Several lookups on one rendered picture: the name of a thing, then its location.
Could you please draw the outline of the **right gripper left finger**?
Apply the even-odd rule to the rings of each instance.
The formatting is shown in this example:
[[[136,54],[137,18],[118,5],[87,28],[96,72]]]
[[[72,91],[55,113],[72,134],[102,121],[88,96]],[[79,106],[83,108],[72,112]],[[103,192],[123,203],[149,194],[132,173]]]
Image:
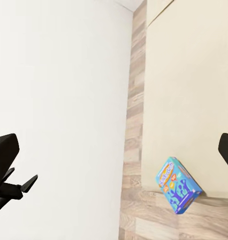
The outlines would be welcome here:
[[[15,133],[0,136],[0,183],[20,152]]]

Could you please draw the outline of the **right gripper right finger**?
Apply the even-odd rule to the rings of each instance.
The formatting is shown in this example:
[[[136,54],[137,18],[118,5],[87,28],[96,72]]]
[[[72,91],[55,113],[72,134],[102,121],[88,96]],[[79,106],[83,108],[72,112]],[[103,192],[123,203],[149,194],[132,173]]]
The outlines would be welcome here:
[[[218,151],[228,164],[228,133],[222,133],[218,145]]]

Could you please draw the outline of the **board game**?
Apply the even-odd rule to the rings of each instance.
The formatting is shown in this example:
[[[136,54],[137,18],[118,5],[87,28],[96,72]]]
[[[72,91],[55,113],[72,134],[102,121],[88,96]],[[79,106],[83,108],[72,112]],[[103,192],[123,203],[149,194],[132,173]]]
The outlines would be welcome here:
[[[182,215],[202,193],[176,157],[169,157],[155,177],[163,194],[177,215]]]

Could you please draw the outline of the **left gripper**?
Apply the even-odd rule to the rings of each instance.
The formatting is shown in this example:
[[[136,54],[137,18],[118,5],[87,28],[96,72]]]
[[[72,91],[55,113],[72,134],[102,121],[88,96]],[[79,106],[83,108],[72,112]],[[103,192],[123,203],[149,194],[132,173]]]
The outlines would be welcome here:
[[[35,175],[24,185],[9,185],[6,183],[6,180],[14,172],[14,170],[14,167],[10,168],[0,183],[0,209],[3,208],[10,200],[22,199],[23,193],[28,193],[38,179],[38,175]]]

